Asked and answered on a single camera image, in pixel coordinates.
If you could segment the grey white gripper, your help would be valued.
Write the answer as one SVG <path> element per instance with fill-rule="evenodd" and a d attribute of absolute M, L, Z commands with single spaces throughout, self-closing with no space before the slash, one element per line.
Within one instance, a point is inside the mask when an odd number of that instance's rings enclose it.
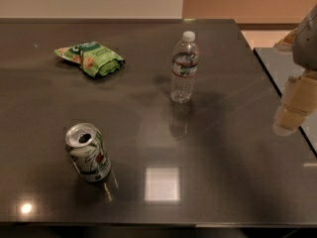
<path fill-rule="evenodd" d="M 305 71 L 286 87 L 281 97 L 272 125 L 273 132 L 278 136 L 294 133 L 317 109 L 317 5 L 298 25 L 292 54 L 293 61 Z"/>

